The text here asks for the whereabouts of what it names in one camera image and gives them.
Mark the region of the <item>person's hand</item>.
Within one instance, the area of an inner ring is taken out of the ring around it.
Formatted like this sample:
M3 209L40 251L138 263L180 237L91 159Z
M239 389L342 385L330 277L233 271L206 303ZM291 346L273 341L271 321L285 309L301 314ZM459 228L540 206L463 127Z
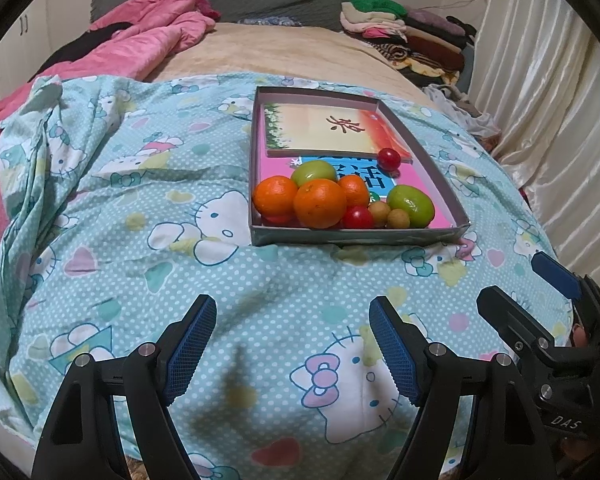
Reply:
M588 335L580 324L574 324L571 332L572 344L576 348L585 348L588 346Z

